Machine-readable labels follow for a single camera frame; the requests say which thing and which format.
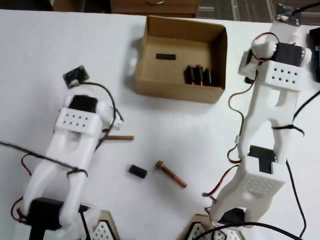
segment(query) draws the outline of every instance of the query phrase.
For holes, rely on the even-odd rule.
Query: copper screw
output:
[[[167,176],[169,176],[171,179],[173,179],[182,188],[185,188],[187,186],[187,184],[184,181],[182,181],[180,177],[178,177],[173,171],[171,171],[169,168],[167,168],[164,165],[163,161],[157,161],[155,164],[155,168],[164,172]]]
[[[132,141],[134,140],[134,136],[116,136],[116,135],[109,135],[105,138],[105,140],[124,140],[124,141]]]

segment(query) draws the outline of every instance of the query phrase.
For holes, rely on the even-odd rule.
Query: black cylindrical component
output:
[[[203,73],[203,85],[212,86],[212,81],[213,81],[212,78],[213,78],[212,70],[210,68],[207,68]]]
[[[136,165],[131,165],[129,173],[136,175],[137,177],[142,179],[144,179],[147,176],[147,170],[144,170]]]
[[[195,82],[195,67],[189,65],[184,71],[184,79],[186,84],[192,84]]]
[[[204,80],[204,68],[201,65],[197,65],[194,71],[195,81],[194,84],[201,85]]]

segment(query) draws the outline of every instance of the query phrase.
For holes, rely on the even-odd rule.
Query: black rubber cylinder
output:
[[[147,170],[144,170],[136,165],[131,165],[129,173],[136,175],[137,177],[142,179],[144,179],[147,176]]]

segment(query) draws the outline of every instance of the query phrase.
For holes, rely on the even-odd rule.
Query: cardboard box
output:
[[[141,95],[216,103],[226,87],[227,31],[223,25],[149,16],[135,75]],[[175,54],[159,60],[156,54]],[[211,68],[219,87],[185,83],[188,65]]]

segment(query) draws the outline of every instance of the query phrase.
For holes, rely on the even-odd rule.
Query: white table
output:
[[[204,213],[204,206],[211,201],[201,193],[211,190],[230,167],[226,153],[234,145],[240,117],[228,108],[227,100],[248,87],[237,74],[243,51],[271,24],[207,21],[225,25],[228,34],[226,91],[217,104],[209,105],[140,96],[132,91],[145,20],[132,15],[0,11],[0,139],[45,153],[67,94],[62,75],[84,65],[91,81],[111,90],[125,118],[117,134],[134,135],[135,140],[110,141],[97,151],[83,201],[111,211],[123,240],[173,240],[194,214]],[[310,28],[301,27],[298,45],[306,45]],[[299,106],[319,89],[311,77],[307,81]],[[246,112],[250,97],[251,93],[237,97],[233,105]],[[293,134],[288,158],[308,221],[305,239],[318,238],[319,104],[320,98],[315,99],[297,118],[295,123],[306,136]],[[268,124],[253,144],[272,147]],[[12,236],[10,207],[29,179],[20,166],[22,155],[0,148],[0,239]],[[163,160],[188,187],[181,189],[154,171],[157,160]],[[38,160],[29,158],[26,162],[33,170]],[[146,179],[127,173],[131,164],[147,169]],[[46,196],[61,199],[67,189],[62,175]],[[261,222],[299,234],[303,224],[290,183],[274,198]],[[287,239],[259,227],[246,230],[245,235],[252,240]]]

